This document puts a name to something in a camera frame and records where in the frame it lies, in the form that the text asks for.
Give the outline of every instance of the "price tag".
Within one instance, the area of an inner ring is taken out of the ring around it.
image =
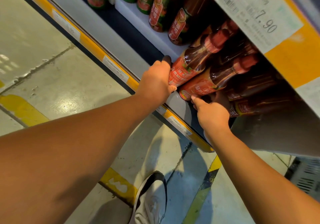
[[[164,113],[167,111],[164,107],[162,106],[159,106],[156,111],[161,114],[161,115],[164,115]]]
[[[80,32],[64,19],[56,10],[52,9],[53,19],[70,33],[78,42],[80,42]]]
[[[178,131],[180,131],[182,134],[184,134],[185,136],[189,136],[192,133],[186,128],[184,127],[175,117],[170,116],[169,118],[167,118],[167,121],[169,121],[174,128],[176,128]]]
[[[303,23],[284,0],[215,0],[264,54]]]
[[[129,76],[114,64],[107,56],[103,57],[102,63],[106,65],[114,74],[116,74],[124,83],[127,83]]]

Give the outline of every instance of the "price label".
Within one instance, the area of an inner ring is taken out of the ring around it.
[[[103,57],[102,63],[108,67],[114,74],[116,74],[124,83],[127,83],[129,76],[124,73],[115,63],[113,63],[107,56]]]
[[[164,107],[159,106],[159,107],[156,109],[156,111],[157,111],[159,114],[164,115],[167,110],[166,110]]]
[[[215,0],[264,54],[303,23],[284,0]]]
[[[78,42],[80,42],[80,32],[64,19],[56,10],[52,9],[53,19],[70,33]]]
[[[190,132],[186,127],[184,127],[175,117],[170,116],[169,118],[167,118],[167,121],[169,121],[174,126],[174,128],[176,128],[185,136],[189,136],[192,134],[192,132]]]

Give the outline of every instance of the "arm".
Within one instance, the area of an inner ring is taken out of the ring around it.
[[[320,204],[272,169],[229,129],[229,101],[192,96],[198,119],[256,223],[318,223]]]
[[[1,222],[64,223],[132,131],[176,90],[165,59],[133,96],[0,137]]]

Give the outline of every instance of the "white foam board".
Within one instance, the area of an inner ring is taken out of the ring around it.
[[[115,0],[115,8],[121,13],[143,36],[149,40],[164,55],[169,55],[174,62],[189,45],[178,46],[170,42],[168,31],[159,33],[149,25],[149,15],[145,15],[137,8],[136,3]]]

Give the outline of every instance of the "hand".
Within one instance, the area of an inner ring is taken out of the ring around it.
[[[170,93],[177,90],[176,86],[169,85],[171,67],[170,56],[165,56],[162,62],[157,60],[142,75],[136,95],[151,104],[153,110],[164,104]]]
[[[230,130],[228,98],[221,91],[211,94],[210,98],[212,102],[208,104],[196,95],[191,96],[193,107],[198,110],[198,120],[201,127],[206,132]]]

